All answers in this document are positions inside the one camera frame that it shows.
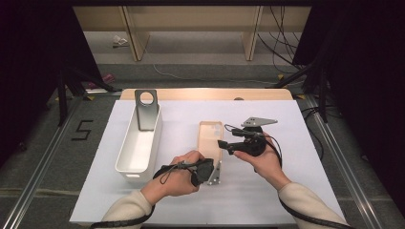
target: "person's right hand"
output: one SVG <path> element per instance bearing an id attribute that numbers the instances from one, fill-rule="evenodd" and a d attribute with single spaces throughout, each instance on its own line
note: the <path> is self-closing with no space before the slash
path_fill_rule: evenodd
<path id="1" fill-rule="evenodd" d="M 271 143 L 271 137 L 267 133 L 264 133 L 266 140 Z M 250 163 L 256 172 L 265 178 L 275 189 L 280 190 L 286 184 L 291 183 L 288 177 L 284 174 L 280 167 L 279 159 L 276 155 L 277 153 L 271 149 L 270 146 L 266 146 L 265 151 L 259 156 L 251 156 L 242 151 L 235 151 L 234 156 Z"/>

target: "cable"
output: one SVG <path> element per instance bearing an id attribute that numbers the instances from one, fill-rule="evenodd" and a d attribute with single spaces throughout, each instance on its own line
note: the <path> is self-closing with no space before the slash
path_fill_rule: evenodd
<path id="1" fill-rule="evenodd" d="M 149 53 L 149 52 L 147 51 L 146 47 L 143 47 L 143 49 L 144 49 L 145 53 Z M 153 64 L 153 67 L 154 67 L 155 71 L 156 71 L 158 74 L 171 76 L 171 77 L 173 77 L 173 78 L 177 78 L 177 79 L 180 79 L 180 80 L 200 80 L 200 81 L 207 81 L 207 82 L 225 81 L 225 82 L 235 82 L 235 83 L 263 83 L 263 84 L 268 84 L 268 85 L 276 85 L 276 84 L 278 84 L 278 82 L 272 83 L 272 82 L 266 82 L 266 81 L 260 81 L 260 80 L 204 79 L 204 78 L 180 77 L 180 76 L 176 76 L 176 75 L 171 74 L 171 73 L 162 73 L 161 71 L 158 70 L 156 64 Z"/>
<path id="2" fill-rule="evenodd" d="M 310 111 L 310 112 L 304 117 L 304 121 L 305 121 L 305 124 L 307 125 L 307 128 L 308 128 L 309 132 L 313 135 L 313 137 L 315 137 L 315 139 L 318 141 L 318 143 L 319 143 L 319 145 L 320 145 L 320 147 L 321 147 L 321 155 L 319 156 L 319 158 L 320 158 L 320 160 L 322 160 L 323 157 L 324 157 L 324 153 L 325 153 L 324 146 L 323 146 L 321 140 L 316 136 L 316 134 L 315 134 L 315 133 L 312 131 L 312 129 L 308 126 L 308 118 L 309 118 L 311 115 L 314 115 L 314 114 L 318 113 L 318 112 L 319 112 L 319 107 L 306 108 L 306 109 L 302 110 L 301 113 L 304 113 L 304 112 L 306 112 L 306 111 Z"/>
<path id="3" fill-rule="evenodd" d="M 275 16 L 272 7 L 270 7 L 270 11 L 271 11 L 271 14 L 273 15 L 273 18 L 274 18 L 275 22 L 276 22 L 277 28 L 279 29 L 279 33 L 278 33 L 278 35 L 277 35 L 277 38 L 274 37 L 274 36 L 271 34 L 271 32 L 269 33 L 270 36 L 273 37 L 273 38 L 276 40 L 276 44 L 274 45 L 274 50 L 276 49 L 277 42 L 280 42 L 280 43 L 282 43 L 282 44 L 285 44 L 287 53 L 288 53 L 289 57 L 291 58 L 291 60 L 293 59 L 293 57 L 291 56 L 291 53 L 292 53 L 292 55 L 294 56 L 294 58 L 297 59 L 297 57 L 295 56 L 295 51 L 292 49 L 292 48 L 295 48 L 295 49 L 296 49 L 297 47 L 292 46 L 292 45 L 289 44 L 289 42 L 288 42 L 288 40 L 287 40 L 287 38 L 286 38 L 286 35 L 285 35 L 285 31 L 284 31 L 284 17 L 285 17 L 285 13 L 286 13 L 286 7 L 285 7 L 285 6 L 282 6 L 282 7 L 280 8 L 280 11 L 281 11 L 281 12 L 280 12 L 280 15 L 281 15 L 281 16 L 280 16 L 280 17 L 281 17 L 281 22 L 280 22 L 280 23 L 279 23 L 279 21 L 277 20 L 277 17 Z M 299 39 L 298 39 L 297 35 L 295 34 L 295 32 L 293 32 L 292 34 L 295 36 L 295 38 L 296 38 L 297 41 L 299 42 Z M 280 39 L 279 39 L 280 35 L 283 36 L 284 42 L 280 41 Z"/>
<path id="4" fill-rule="evenodd" d="M 325 226 L 327 228 L 336 228 L 336 229 L 354 229 L 353 227 L 342 224 L 339 222 L 334 222 L 334 221 L 329 221 L 329 220 L 324 220 L 324 219 L 318 219 L 318 218 L 313 218 L 307 215 L 304 215 L 302 213 L 299 213 L 292 208 L 288 207 L 285 203 L 283 203 L 282 200 L 280 200 L 281 205 L 286 209 L 287 212 L 289 212 L 292 216 L 299 218 L 303 221 L 307 221 L 309 223 L 315 224 L 315 225 L 321 225 Z"/>
<path id="5" fill-rule="evenodd" d="M 279 54 L 277 51 L 275 51 L 274 49 L 272 49 L 272 48 L 262 39 L 262 37 L 260 36 L 260 34 L 257 34 L 257 35 L 258 35 L 259 39 L 263 42 L 263 44 L 266 46 L 266 48 L 268 48 L 271 52 L 273 52 L 273 54 L 277 55 L 278 57 L 280 57 L 281 59 L 283 59 L 284 61 L 286 61 L 287 63 L 289 63 L 291 66 L 293 66 L 293 67 L 295 67 L 296 69 L 300 70 L 299 67 L 293 65 L 291 61 L 285 59 L 281 54 Z"/>
<path id="6" fill-rule="evenodd" d="M 92 225 L 90 225 L 90 229 L 93 228 L 117 228 L 117 227 L 127 227 L 127 226 L 134 226 L 141 224 L 148 220 L 153 212 L 155 211 L 155 205 L 152 206 L 152 211 L 149 215 L 145 215 L 141 218 L 138 219 L 128 219 L 128 220 L 117 220 L 117 221 L 100 221 L 100 222 L 95 222 Z"/>
<path id="7" fill-rule="evenodd" d="M 269 34 L 274 40 L 277 40 L 277 37 L 275 37 L 273 34 L 271 34 L 271 32 L 269 32 L 268 34 Z M 282 43 L 283 45 L 288 45 L 288 46 L 290 46 L 290 47 L 292 47 L 292 48 L 294 48 L 294 49 L 297 48 L 296 46 L 287 44 L 287 43 L 285 43 L 285 42 L 283 42 L 283 41 L 281 41 L 281 40 L 278 40 L 278 42 L 279 42 L 279 43 Z"/>
<path id="8" fill-rule="evenodd" d="M 289 83 L 288 85 L 289 85 L 289 86 L 291 86 L 291 85 L 297 85 L 297 84 L 301 84 L 301 83 L 304 83 L 304 82 L 305 82 L 305 80 L 299 81 L 299 82 L 296 82 L 296 83 Z"/>
<path id="9" fill-rule="evenodd" d="M 254 82 L 254 83 L 264 83 L 264 84 L 272 84 L 275 85 L 277 83 L 271 83 L 271 82 L 265 82 L 265 81 L 259 81 L 259 80 L 234 80 L 234 79 L 204 79 L 204 78 L 187 78 L 187 77 L 180 77 L 180 76 L 176 76 L 174 74 L 171 73 L 161 73 L 157 67 L 156 64 L 153 65 L 155 71 L 161 75 L 168 75 L 177 79 L 181 79 L 181 80 L 200 80 L 200 81 L 229 81 L 229 82 L 236 82 L 236 83 L 246 83 L 246 82 Z"/>
<path id="10" fill-rule="evenodd" d="M 297 39 L 298 43 L 300 42 L 300 39 L 298 39 L 297 35 L 295 34 L 295 32 L 292 33 L 295 36 L 295 39 Z"/>
<path id="11" fill-rule="evenodd" d="M 271 147 L 271 149 L 273 149 L 273 151 L 276 153 L 277 158 L 279 159 L 280 162 L 280 167 L 283 168 L 283 154 L 281 153 L 281 148 L 280 148 L 280 144 L 278 143 L 278 141 L 276 140 L 276 138 L 274 138 L 273 136 L 270 136 L 271 139 L 273 139 L 276 143 L 277 146 L 279 148 L 279 151 L 276 150 L 276 148 L 273 146 L 273 144 L 271 144 L 269 141 L 266 140 L 266 143 L 269 147 Z"/>
<path id="12" fill-rule="evenodd" d="M 163 176 L 161 176 L 160 177 L 160 183 L 161 184 L 165 184 L 166 183 L 166 181 L 167 181 L 167 179 L 169 179 L 169 177 L 170 177 L 170 175 L 172 174 L 172 171 L 174 170 L 174 169 L 177 169 L 178 168 L 178 165 L 172 165 L 172 166 L 169 166 L 170 168 L 167 170 L 167 171 L 165 171 L 164 172 L 164 174 L 163 174 Z"/>

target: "hand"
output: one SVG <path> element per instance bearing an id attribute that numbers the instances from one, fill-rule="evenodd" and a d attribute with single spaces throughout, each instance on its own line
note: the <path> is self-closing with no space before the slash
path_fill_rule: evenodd
<path id="1" fill-rule="evenodd" d="M 183 156 L 174 157 L 170 164 L 177 164 L 184 160 L 189 163 L 194 163 L 199 159 L 204 159 L 200 152 L 190 151 Z M 200 189 L 200 186 L 195 187 L 191 183 L 191 173 L 187 170 L 172 170 L 164 184 L 160 183 L 160 177 L 162 176 L 164 176 L 164 174 L 152 179 L 140 190 L 152 205 L 155 205 L 164 197 L 187 195 L 195 193 Z"/>
<path id="2" fill-rule="evenodd" d="M 267 133 L 263 134 L 265 134 L 266 140 L 274 145 L 271 137 L 269 137 Z M 265 178 L 275 189 L 280 190 L 286 184 L 291 183 L 291 181 L 281 169 L 276 154 L 277 153 L 267 145 L 265 151 L 259 156 L 251 156 L 242 151 L 235 151 L 233 155 L 250 163 L 261 177 Z"/>

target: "gray floor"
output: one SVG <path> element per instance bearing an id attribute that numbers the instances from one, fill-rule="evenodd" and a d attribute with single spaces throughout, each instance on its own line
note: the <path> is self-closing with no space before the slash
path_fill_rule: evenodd
<path id="1" fill-rule="evenodd" d="M 111 85 L 117 88 L 263 88 L 277 82 L 280 74 L 273 66 L 272 55 L 260 42 L 257 43 L 254 60 L 245 61 L 240 35 L 235 32 L 152 33 L 148 53 L 140 62 L 133 61 L 128 48 L 112 48 L 116 34 L 125 38 L 122 32 L 86 33 L 100 71 L 113 73 L 117 80 Z M 271 42 L 267 34 L 263 37 Z M 295 37 L 290 34 L 288 39 L 293 42 Z M 279 46 L 278 51 L 288 56 L 285 47 Z M 275 59 L 274 63 L 279 69 L 294 71 L 279 59 Z M 288 86 L 293 94 L 300 93 L 299 81 Z M 0 222 L 6 220 L 56 132 L 58 105 L 55 98 L 56 95 L 50 99 L 50 109 L 43 112 L 26 140 L 28 150 L 15 152 L 0 169 Z M 19 228 L 83 228 L 69 223 L 70 214 L 117 99 L 118 96 L 112 95 L 96 96 L 93 100 L 79 102 Z M 308 107 L 307 100 L 296 101 L 302 110 Z M 344 117 L 335 108 L 328 109 L 328 114 L 330 128 L 373 205 L 382 228 L 405 228 L 405 219 L 382 187 L 373 168 L 360 157 L 361 149 Z M 91 132 L 87 140 L 73 141 L 73 138 L 85 136 L 76 132 L 81 120 L 93 120 L 83 124 Z M 308 124 L 321 138 L 325 148 L 322 163 L 348 223 L 355 228 L 367 228 L 313 117 L 309 118 Z M 315 138 L 313 141 L 320 153 L 320 144 Z"/>

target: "person's left hand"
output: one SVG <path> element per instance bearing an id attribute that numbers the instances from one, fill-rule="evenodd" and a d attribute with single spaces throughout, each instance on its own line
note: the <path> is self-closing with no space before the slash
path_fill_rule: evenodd
<path id="1" fill-rule="evenodd" d="M 170 164 L 177 164 L 184 160 L 188 163 L 195 163 L 199 159 L 204 159 L 200 152 L 190 151 L 183 156 L 174 157 Z M 167 196 L 177 197 L 199 191 L 200 186 L 196 187 L 191 183 L 191 173 L 187 170 L 172 170 L 169 177 L 163 178 L 164 184 L 160 183 L 162 176 L 168 176 L 168 174 L 162 174 L 152 179 L 140 190 L 152 205 Z"/>

